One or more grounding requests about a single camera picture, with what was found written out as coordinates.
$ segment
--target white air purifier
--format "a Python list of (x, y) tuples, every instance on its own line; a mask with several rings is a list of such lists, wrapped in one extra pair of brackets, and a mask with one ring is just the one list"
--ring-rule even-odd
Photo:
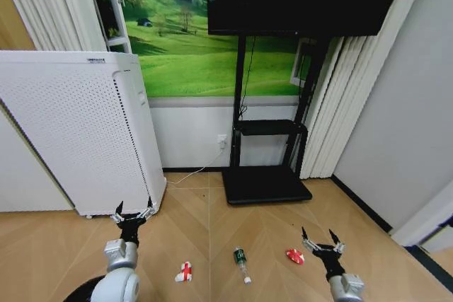
[(121, 201), (135, 213), (148, 197), (159, 210), (166, 179), (136, 55), (3, 51), (0, 99), (80, 215)]

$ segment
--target painted landscape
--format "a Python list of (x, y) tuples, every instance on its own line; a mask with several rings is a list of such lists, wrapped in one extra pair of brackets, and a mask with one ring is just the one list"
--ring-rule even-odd
[[(207, 34), (207, 0), (124, 1), (149, 97), (233, 95), (237, 37)], [(296, 95), (298, 87), (289, 83), (296, 47), (294, 38), (257, 37), (247, 95)]]

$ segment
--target door frame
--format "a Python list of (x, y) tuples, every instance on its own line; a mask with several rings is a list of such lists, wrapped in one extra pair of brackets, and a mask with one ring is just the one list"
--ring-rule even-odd
[(419, 244), (439, 224), (453, 213), (453, 180), (438, 192), (424, 207), (414, 214), (402, 227), (394, 229), (391, 237), (402, 246)]

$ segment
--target green bottle label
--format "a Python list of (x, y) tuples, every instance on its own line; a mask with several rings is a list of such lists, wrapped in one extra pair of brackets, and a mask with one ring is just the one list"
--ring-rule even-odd
[(238, 250), (234, 251), (233, 254), (234, 254), (234, 261), (237, 264), (247, 262), (246, 254), (244, 253), (244, 251), (242, 249), (238, 249)]

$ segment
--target plastic bottle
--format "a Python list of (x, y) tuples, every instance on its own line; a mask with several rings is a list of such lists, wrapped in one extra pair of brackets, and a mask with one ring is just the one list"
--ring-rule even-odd
[(250, 278), (250, 275), (247, 272), (246, 254), (244, 253), (244, 251), (241, 247), (236, 247), (234, 249), (233, 255), (234, 255), (234, 261), (239, 266), (239, 269), (242, 272), (243, 282), (245, 284), (250, 284), (252, 282), (252, 279)]

